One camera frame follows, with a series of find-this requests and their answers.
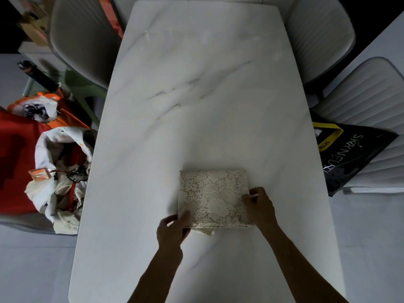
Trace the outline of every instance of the yellow strap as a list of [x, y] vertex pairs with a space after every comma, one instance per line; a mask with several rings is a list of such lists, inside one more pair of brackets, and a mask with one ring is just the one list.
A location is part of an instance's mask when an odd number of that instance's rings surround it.
[[335, 131], [328, 136], [327, 138], [324, 139], [323, 142], [320, 142], [318, 144], [318, 150], [320, 152], [324, 151], [327, 149], [329, 146], [332, 145], [332, 143], [341, 136], [341, 134], [344, 132], [342, 128], [340, 128], [338, 125], [334, 123], [320, 123], [320, 122], [313, 122], [313, 127], [315, 128], [334, 128]]

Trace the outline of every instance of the human hand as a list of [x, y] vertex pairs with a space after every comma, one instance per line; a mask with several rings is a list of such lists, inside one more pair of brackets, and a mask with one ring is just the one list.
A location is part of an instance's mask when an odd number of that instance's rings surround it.
[[178, 219], [177, 214], [162, 219], [157, 228], [159, 250], [164, 252], [181, 251], [180, 245], [190, 231], [189, 211], [186, 211], [180, 219]]
[[265, 189], [262, 187], [250, 189], [250, 195], [255, 194], [258, 194], [258, 196], [253, 198], [250, 198], [249, 195], [242, 196], [247, 213], [263, 234], [273, 231], [278, 226], [278, 222], [276, 221], [275, 208], [272, 205], [272, 201], [268, 198]]

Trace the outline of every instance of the marble tabletop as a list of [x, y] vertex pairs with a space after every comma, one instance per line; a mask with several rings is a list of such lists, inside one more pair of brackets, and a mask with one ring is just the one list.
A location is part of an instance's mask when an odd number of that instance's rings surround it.
[[[109, 86], [71, 303], [126, 303], [177, 210], [179, 170], [244, 169], [279, 224], [345, 295], [320, 156], [276, 7], [135, 3]], [[256, 227], [191, 233], [167, 302], [294, 302]]]

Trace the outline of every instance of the folded lace cloth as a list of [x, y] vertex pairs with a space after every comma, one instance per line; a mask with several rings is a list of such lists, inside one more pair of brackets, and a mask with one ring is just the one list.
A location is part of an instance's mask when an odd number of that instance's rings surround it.
[[178, 212], [190, 211], [191, 228], [205, 234], [217, 228], [252, 225], [241, 196], [249, 193], [247, 174], [240, 170], [180, 172]]

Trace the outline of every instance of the black plastic bag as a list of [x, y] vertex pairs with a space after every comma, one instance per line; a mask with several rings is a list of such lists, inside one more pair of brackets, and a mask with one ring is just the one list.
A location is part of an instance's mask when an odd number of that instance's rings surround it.
[[333, 124], [313, 112], [310, 115], [330, 197], [398, 136], [378, 128]]

